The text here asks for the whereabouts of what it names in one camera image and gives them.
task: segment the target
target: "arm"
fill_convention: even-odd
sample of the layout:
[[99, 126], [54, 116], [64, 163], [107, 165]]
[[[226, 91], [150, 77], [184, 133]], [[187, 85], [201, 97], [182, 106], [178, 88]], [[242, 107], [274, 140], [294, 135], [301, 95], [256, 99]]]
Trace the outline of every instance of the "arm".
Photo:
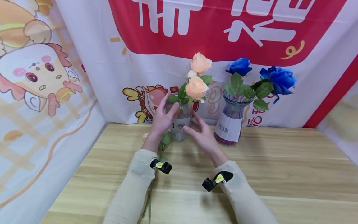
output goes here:
[[210, 157], [215, 167], [214, 175], [220, 171], [228, 171], [234, 174], [233, 178], [227, 183], [220, 183], [220, 187], [229, 197], [238, 223], [278, 224], [270, 210], [247, 183], [239, 166], [234, 161], [230, 161], [220, 148], [210, 127], [196, 113], [194, 113], [194, 117], [198, 122], [194, 123], [198, 132], [187, 126], [184, 127], [184, 130], [193, 136], [196, 143]]
[[150, 132], [142, 149], [134, 154], [128, 173], [108, 208], [103, 224], [134, 224], [138, 222], [147, 189], [154, 179], [155, 170], [150, 167], [150, 164], [154, 159], [158, 159], [158, 145], [162, 135], [169, 129], [173, 115], [179, 107], [179, 104], [176, 103], [165, 114], [164, 105], [168, 96], [169, 93], [161, 100], [155, 111]]
[[154, 179], [149, 165], [158, 158], [155, 152], [141, 149], [134, 154], [129, 170], [108, 208], [103, 224], [137, 223], [147, 189]]
[[254, 192], [246, 181], [245, 175], [234, 161], [226, 161], [216, 167], [214, 174], [221, 171], [228, 171], [234, 177], [227, 183], [220, 183], [223, 192], [229, 197], [230, 203], [235, 211], [236, 220], [241, 224], [278, 224], [268, 207], [263, 203], [259, 196]]

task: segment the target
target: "red stripe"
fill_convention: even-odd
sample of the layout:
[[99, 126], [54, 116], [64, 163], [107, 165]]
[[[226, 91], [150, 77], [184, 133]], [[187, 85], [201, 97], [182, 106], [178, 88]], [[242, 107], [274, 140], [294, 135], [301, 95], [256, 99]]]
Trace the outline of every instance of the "red stripe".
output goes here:
[[316, 128], [357, 81], [358, 55], [303, 127]]

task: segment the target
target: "paper label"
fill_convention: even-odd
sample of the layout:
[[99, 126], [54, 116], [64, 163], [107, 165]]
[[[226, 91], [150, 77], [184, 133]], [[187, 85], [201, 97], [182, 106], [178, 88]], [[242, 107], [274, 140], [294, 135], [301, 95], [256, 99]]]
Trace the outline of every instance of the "paper label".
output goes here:
[[219, 174], [218, 177], [215, 179], [215, 182], [218, 184], [218, 183], [220, 183], [220, 182], [223, 181], [223, 180], [224, 180], [223, 175]]
[[241, 132], [241, 119], [233, 119], [229, 118], [224, 114], [224, 112], [221, 113], [219, 121], [215, 127], [215, 133], [231, 142], [237, 142], [239, 141], [239, 136]]
[[155, 165], [155, 167], [158, 168], [158, 169], [160, 169], [160, 168], [163, 167], [163, 163], [157, 163], [157, 164]]
[[183, 127], [189, 126], [190, 118], [173, 119], [170, 126], [171, 132], [184, 132]]

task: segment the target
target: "white chinese characters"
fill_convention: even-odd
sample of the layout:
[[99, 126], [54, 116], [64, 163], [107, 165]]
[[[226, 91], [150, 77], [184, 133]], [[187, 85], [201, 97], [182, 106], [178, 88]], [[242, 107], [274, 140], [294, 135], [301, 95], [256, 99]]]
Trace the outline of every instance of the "white chinese characters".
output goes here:
[[[302, 8], [303, 0], [298, 0], [297, 5], [290, 8], [293, 0], [278, 0], [275, 5], [273, 19], [255, 24], [253, 31], [242, 20], [234, 20], [231, 27], [224, 30], [229, 33], [228, 41], [236, 42], [239, 40], [241, 31], [244, 30], [260, 47], [263, 46], [262, 40], [276, 42], [290, 42], [296, 35], [295, 30], [277, 29], [263, 27], [276, 21], [301, 23], [305, 20], [309, 10], [316, 0], [310, 0], [308, 7]], [[234, 0], [231, 8], [232, 16], [240, 16], [244, 10], [246, 0]], [[246, 11], [248, 14], [256, 16], [268, 16], [274, 0], [247, 0]]]
[[150, 29], [153, 33], [159, 32], [158, 19], [163, 18], [164, 35], [171, 37], [174, 34], [175, 10], [178, 9], [178, 33], [186, 35], [189, 30], [191, 11], [199, 11], [203, 7], [204, 0], [163, 0], [163, 12], [158, 13], [157, 0], [132, 0], [139, 3], [140, 25], [143, 26], [143, 4], [148, 6]]

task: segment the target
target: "yellow sticker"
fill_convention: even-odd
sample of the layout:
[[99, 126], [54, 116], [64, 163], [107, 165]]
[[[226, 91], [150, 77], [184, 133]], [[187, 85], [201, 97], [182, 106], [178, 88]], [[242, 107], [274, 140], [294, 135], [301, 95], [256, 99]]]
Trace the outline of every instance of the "yellow sticker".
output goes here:
[[163, 166], [163, 163], [157, 163], [157, 164], [155, 165], [155, 167], [158, 168], [158, 169], [160, 169], [162, 166]]
[[220, 183], [220, 182], [223, 181], [223, 180], [224, 180], [223, 175], [219, 174], [218, 177], [215, 179], [215, 182], [218, 184], [218, 183]]

